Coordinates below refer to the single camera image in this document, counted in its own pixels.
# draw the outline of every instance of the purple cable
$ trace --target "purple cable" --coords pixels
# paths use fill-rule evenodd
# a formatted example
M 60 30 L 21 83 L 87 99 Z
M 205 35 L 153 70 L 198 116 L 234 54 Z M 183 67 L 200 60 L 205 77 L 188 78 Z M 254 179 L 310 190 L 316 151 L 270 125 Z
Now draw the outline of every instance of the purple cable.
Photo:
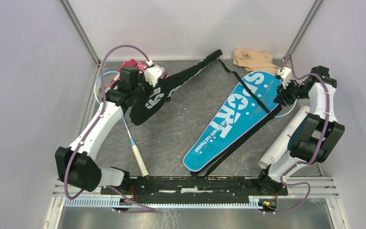
M 145 213 L 145 212 L 155 212 L 156 209 L 145 206 L 143 204 L 140 204 L 138 202 L 135 202 L 134 200 L 128 198 L 127 196 L 125 196 L 122 192 L 120 192 L 118 189 L 116 189 L 115 187 L 112 186 L 108 186 L 108 188 L 110 188 L 111 190 L 115 191 L 117 194 L 119 194 L 120 196 L 122 196 L 124 199 L 127 199 L 128 202 L 133 203 L 137 206 L 140 206 L 142 208 L 145 208 L 146 210 L 138 210 L 138 211 L 119 211 L 119 213 L 125 213 L 125 214 L 131 214 L 131 213 Z
M 110 56 L 110 54 L 119 49 L 119 48 L 123 48 L 123 47 L 129 47 L 129 48 L 133 48 L 133 49 L 136 49 L 137 51 L 139 51 L 145 58 L 147 61 L 149 61 L 149 58 L 148 56 L 139 48 L 133 46 L 133 45 L 129 45 L 129 44 L 122 44 L 122 45 L 119 45 L 117 47 L 114 47 L 112 48 L 107 54 L 106 56 L 103 58 L 103 61 L 102 61 L 102 65 L 100 66 L 100 72 L 99 72 L 99 77 L 100 77 L 100 86 L 102 88 L 102 94 L 103 94 L 103 107 L 102 107 L 102 110 L 100 111 L 100 115 L 103 115 L 104 114 L 104 111 L 106 109 L 106 93 L 105 93 L 105 87 L 104 87 L 104 81 L 103 81 L 103 70 L 104 70 L 104 65 L 106 64 L 106 61 L 107 61 L 107 58 Z M 81 142 L 84 142 L 86 140 L 86 138 L 89 136 L 90 132 L 92 131 L 92 129 L 96 126 L 96 124 L 98 123 L 98 121 L 101 119 L 100 116 L 98 116 L 96 118 L 96 120 L 93 122 L 93 124 L 91 125 L 91 127 L 89 127 L 89 129 L 86 131 L 86 133 L 83 135 L 81 141 L 78 143 L 78 145 L 76 146 L 76 148 L 74 149 L 69 161 L 68 161 L 68 164 L 67 164 L 67 168 L 65 170 L 65 175 L 64 175 L 64 191 L 65 191 L 65 196 L 68 198 L 68 199 L 75 199 L 77 198 L 82 192 L 83 192 L 83 189 L 81 189 L 75 196 L 71 197 L 69 195 L 69 192 L 68 192 L 68 176 L 69 176 L 69 172 L 70 172 L 70 169 L 71 169 L 71 164 L 72 164 L 72 161 L 74 160 L 75 156 L 76 156 L 76 153 L 79 151 L 79 149 L 81 148 Z
M 292 69 L 292 72 L 293 72 L 293 76 L 294 78 L 296 78 L 297 80 L 302 80 L 308 76 L 314 76 L 316 79 L 318 79 L 318 81 L 320 82 L 320 84 L 322 85 L 324 91 L 325 91 L 325 94 L 326 94 L 326 115 L 325 115 L 325 123 L 323 125 L 323 128 L 322 128 L 322 133 L 319 137 L 319 140 L 318 140 L 318 144 L 316 145 L 316 149 L 315 149 L 315 152 L 314 154 L 312 155 L 312 158 L 311 160 L 309 160 L 308 162 L 298 162 L 296 165 L 292 165 L 287 171 L 285 171 L 283 173 L 283 175 L 280 177 L 280 180 L 281 180 L 281 183 L 285 186 L 298 186 L 298 185 L 308 185 L 308 191 L 304 197 L 304 199 L 302 199 L 302 201 L 297 204 L 295 207 L 292 207 L 292 208 L 289 208 L 289 209 L 286 209 L 286 210 L 281 210 L 281 211 L 276 211 L 276 212 L 266 212 L 267 214 L 277 214 L 277 213 L 285 213 L 285 212 L 288 212 L 288 211 L 292 211 L 292 210 L 295 210 L 297 208 L 299 208 L 305 201 L 306 199 L 308 198 L 309 194 L 311 193 L 311 185 L 308 183 L 308 182 L 299 182 L 299 183 L 295 183 L 295 184 L 287 184 L 284 179 L 283 179 L 283 176 L 287 175 L 289 172 L 291 172 L 291 170 L 293 170 L 297 165 L 299 164 L 303 164 L 303 165 L 311 165 L 315 160 L 316 160 L 316 157 L 318 156 L 318 153 L 319 153 L 319 149 L 321 147 L 321 144 L 323 142 L 323 139 L 325 137 L 325 132 L 327 130 L 327 126 L 329 125 L 329 112 L 330 112 L 330 95 L 329 95 L 329 90 L 327 89 L 327 86 L 325 84 L 325 82 L 323 82 L 322 78 L 319 77 L 319 75 L 315 74 L 315 73 L 308 73 L 300 78 L 298 78 L 296 75 L 295 75 L 295 72 L 294 72 L 294 65 L 293 65 L 293 58 L 291 57 L 291 54 L 287 54 L 285 55 L 284 57 L 284 62 L 281 66 L 281 69 L 280 71 L 283 70 L 284 66 L 285 66 L 285 63 L 287 62 L 287 60 L 290 60 L 290 64 L 291 64 L 291 69 Z

